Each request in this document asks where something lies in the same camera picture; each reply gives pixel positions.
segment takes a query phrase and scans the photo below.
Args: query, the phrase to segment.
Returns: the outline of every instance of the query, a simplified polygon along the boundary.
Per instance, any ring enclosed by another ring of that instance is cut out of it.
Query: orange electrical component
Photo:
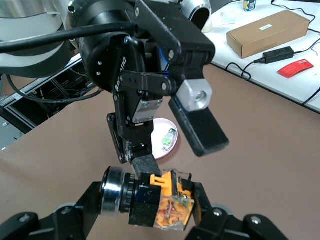
[[[174,170],[166,172],[162,177],[152,174],[150,185],[161,187],[161,198],[154,227],[184,230],[195,204],[191,191],[183,190],[180,178]]]

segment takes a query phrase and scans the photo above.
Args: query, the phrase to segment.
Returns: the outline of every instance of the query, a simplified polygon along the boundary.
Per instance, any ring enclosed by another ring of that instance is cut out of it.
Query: power adapter
[[[271,64],[278,61],[291,59],[294,57],[295,51],[287,46],[273,51],[264,52],[262,58],[265,59],[265,64]]]

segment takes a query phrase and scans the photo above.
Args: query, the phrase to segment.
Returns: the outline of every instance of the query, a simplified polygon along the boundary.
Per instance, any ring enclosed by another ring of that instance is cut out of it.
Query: brown table
[[[320,236],[320,115],[213,66],[205,68],[213,88],[210,109],[230,140],[224,150],[197,158],[180,131],[161,169],[190,172],[212,203],[229,206],[237,218],[269,217],[291,240]],[[165,98],[157,118],[177,123]],[[76,102],[0,152],[0,222],[30,211],[40,218],[76,202],[120,165],[107,126],[111,94]],[[187,232],[128,225],[127,214],[100,216],[89,238],[184,239]]]

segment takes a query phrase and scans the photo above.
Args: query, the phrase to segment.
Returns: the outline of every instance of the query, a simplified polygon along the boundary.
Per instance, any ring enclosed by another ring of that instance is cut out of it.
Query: cardboard box
[[[226,40],[228,45],[244,59],[304,37],[309,23],[305,17],[284,10],[227,32]]]

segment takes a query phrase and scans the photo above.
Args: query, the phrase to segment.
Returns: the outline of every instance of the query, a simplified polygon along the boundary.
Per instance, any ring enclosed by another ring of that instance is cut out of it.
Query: white table
[[[307,14],[318,16],[310,24],[309,28],[320,31],[320,3],[276,0],[274,4],[280,6],[284,5],[290,9],[302,8]],[[231,3],[212,14],[211,19],[213,29],[211,32],[205,34],[216,47],[216,54],[212,64],[223,69],[231,62],[237,63],[240,67],[244,68],[249,63],[262,57],[262,53],[258,53],[241,59],[227,44],[227,32],[285,10],[285,8],[271,5],[270,0],[257,0],[255,10],[250,12],[244,12],[242,6],[242,1]],[[313,19],[313,17],[305,15],[300,10],[294,12],[310,20]],[[220,25],[221,13],[234,13],[234,24]],[[308,31],[306,36],[271,48],[266,52],[288,46],[295,52],[303,51],[308,49],[318,39],[320,39],[319,33]],[[249,66],[246,71],[252,75],[251,81],[253,83],[301,104],[320,88],[320,44],[315,45],[313,50],[314,51],[309,50],[297,54],[293,58],[271,64],[253,64]],[[307,59],[314,67],[289,79],[277,73],[277,71],[284,66],[301,59]],[[234,65],[231,65],[228,70],[237,75],[241,73]],[[320,113],[320,93],[311,99],[305,106]]]

